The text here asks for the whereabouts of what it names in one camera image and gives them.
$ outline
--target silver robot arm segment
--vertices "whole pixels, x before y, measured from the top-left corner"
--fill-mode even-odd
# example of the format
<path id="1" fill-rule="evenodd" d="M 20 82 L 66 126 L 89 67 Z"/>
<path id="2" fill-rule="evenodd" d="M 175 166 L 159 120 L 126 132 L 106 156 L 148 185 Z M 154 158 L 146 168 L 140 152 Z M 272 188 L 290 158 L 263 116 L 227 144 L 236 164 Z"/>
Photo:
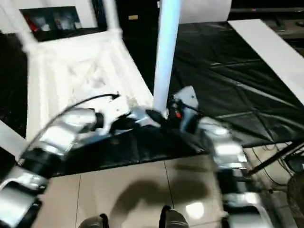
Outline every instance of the silver robot arm segment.
<path id="1" fill-rule="evenodd" d="M 31 226 L 41 207 L 38 195 L 47 188 L 78 135 L 92 130 L 98 119 L 102 117 L 94 110 L 71 110 L 56 119 L 31 150 L 22 154 L 19 165 L 11 169 L 0 185 L 0 227 Z"/>

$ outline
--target metal frame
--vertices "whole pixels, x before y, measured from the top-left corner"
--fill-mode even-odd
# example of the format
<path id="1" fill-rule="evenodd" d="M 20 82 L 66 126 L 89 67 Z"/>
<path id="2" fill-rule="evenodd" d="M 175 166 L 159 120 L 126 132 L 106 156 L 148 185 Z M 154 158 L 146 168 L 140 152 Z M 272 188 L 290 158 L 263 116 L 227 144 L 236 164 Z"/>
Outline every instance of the metal frame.
<path id="1" fill-rule="evenodd" d="M 256 174 L 257 172 L 259 172 L 260 170 L 266 168 L 268 165 L 271 165 L 272 163 L 274 163 L 275 161 L 279 160 L 283 156 L 285 156 L 285 155 L 287 155 L 289 153 L 296 152 L 299 149 L 301 149 L 302 147 L 304 147 L 304 140 L 294 141 L 292 144 L 290 144 L 289 146 L 287 146 L 284 149 L 280 150 L 275 155 L 273 155 L 272 157 L 268 158 L 266 161 L 262 162 L 258 166 L 256 166 L 253 169 L 251 169 L 247 173 L 247 175 Z"/>

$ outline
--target wire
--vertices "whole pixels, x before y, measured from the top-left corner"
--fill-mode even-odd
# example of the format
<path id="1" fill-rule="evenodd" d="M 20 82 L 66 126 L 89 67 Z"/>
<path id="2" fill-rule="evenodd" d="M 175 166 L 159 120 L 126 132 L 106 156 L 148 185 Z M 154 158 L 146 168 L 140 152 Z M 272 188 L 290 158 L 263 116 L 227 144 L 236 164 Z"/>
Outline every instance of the wire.
<path id="1" fill-rule="evenodd" d="M 255 154 L 256 158 L 260 161 L 260 163 L 262 163 L 261 159 L 258 157 L 258 155 L 256 154 L 256 152 L 255 152 L 255 150 L 254 150 L 253 148 L 252 148 L 252 151 L 253 151 L 253 153 Z M 274 179 L 272 179 L 272 178 L 269 176 L 269 174 L 267 173 L 266 169 L 265 169 L 265 168 L 263 168 L 263 169 L 264 169 L 264 172 L 265 172 L 265 174 L 267 175 L 267 177 L 268 177 L 274 184 L 276 184 L 276 185 L 278 185 L 278 186 L 286 186 L 286 184 L 280 184 L 280 183 L 276 182 Z"/>
<path id="2" fill-rule="evenodd" d="M 271 149 L 268 148 L 268 145 L 262 146 L 262 148 L 264 151 L 272 151 L 274 148 L 277 148 L 277 145 L 275 144 Z"/>
<path id="3" fill-rule="evenodd" d="M 120 95 L 117 94 L 102 94 L 102 95 L 97 95 L 97 96 L 92 96 L 90 98 L 87 98 L 85 100 L 79 101 L 75 104 L 72 104 L 68 107 L 66 107 L 62 112 L 60 112 L 59 114 L 57 114 L 55 117 L 53 117 L 46 125 L 44 128 L 42 128 L 34 137 L 34 139 L 28 144 L 28 146 L 26 147 L 25 151 L 29 150 L 31 148 L 31 146 L 33 145 L 33 143 L 40 137 L 40 135 L 50 126 L 52 125 L 52 123 L 59 117 L 61 117 L 63 114 L 65 114 L 66 112 L 70 111 L 71 109 L 75 108 L 78 105 L 81 105 L 87 101 L 91 101 L 91 100 L 95 100 L 101 97 L 112 97 L 112 100 L 118 98 Z"/>
<path id="4" fill-rule="evenodd" d="M 292 177 L 292 173 L 288 170 L 288 168 L 286 167 L 286 165 L 284 164 L 284 161 L 282 159 L 278 160 L 279 164 L 282 166 L 283 169 L 286 170 L 286 172 L 288 172 L 288 174 L 290 175 L 290 177 Z"/>

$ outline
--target robotic arm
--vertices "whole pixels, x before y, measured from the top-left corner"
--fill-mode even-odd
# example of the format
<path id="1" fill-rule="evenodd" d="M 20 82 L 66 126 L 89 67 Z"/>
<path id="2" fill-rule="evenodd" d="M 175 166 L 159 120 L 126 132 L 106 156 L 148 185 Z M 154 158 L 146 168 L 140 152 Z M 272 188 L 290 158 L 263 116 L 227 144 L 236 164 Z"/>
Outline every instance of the robotic arm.
<path id="1" fill-rule="evenodd" d="M 133 108 L 110 123 L 107 134 L 150 123 L 194 135 L 203 149 L 211 152 L 218 167 L 224 210 L 229 213 L 230 223 L 236 228 L 244 227 L 239 211 L 247 208 L 247 219 L 260 222 L 262 228 L 271 228 L 267 213 L 257 206 L 259 196 L 247 187 L 252 181 L 244 175 L 247 161 L 242 147 L 233 140 L 227 128 L 217 120 L 202 117 L 197 107 L 195 92 L 189 86 L 174 95 L 167 119 L 157 111 Z M 0 184 L 0 227 L 31 227 L 42 205 L 39 195 L 44 193 L 49 179 L 67 159 L 79 135 L 103 128 L 105 124 L 109 123 L 103 114 L 84 108 L 69 108 L 51 121 L 24 151 L 19 165 L 13 167 Z"/>

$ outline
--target black surface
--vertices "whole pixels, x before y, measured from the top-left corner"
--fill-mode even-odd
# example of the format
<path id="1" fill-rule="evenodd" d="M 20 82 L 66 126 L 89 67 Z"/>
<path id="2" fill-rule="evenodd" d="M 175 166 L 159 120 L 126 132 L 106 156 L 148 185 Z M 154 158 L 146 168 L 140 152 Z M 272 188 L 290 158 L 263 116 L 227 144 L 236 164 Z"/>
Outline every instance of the black surface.
<path id="1" fill-rule="evenodd" d="M 156 34 L 125 35 L 151 91 Z M 194 87 L 199 108 L 228 122 L 244 147 L 304 138 L 303 105 L 227 23 L 180 25 L 170 93 L 184 86 Z"/>
<path id="2" fill-rule="evenodd" d="M 37 33 L 38 40 L 98 29 Z M 26 57 L 14 36 L 1 42 L 0 118 L 22 136 L 26 126 Z M 157 29 L 124 29 L 124 41 L 153 91 Z M 227 23 L 180 25 L 170 93 L 194 87 L 199 108 L 228 122 L 244 147 L 304 138 L 304 107 Z M 160 130 L 143 128 L 73 153 L 59 175 L 191 156 L 195 151 Z"/>

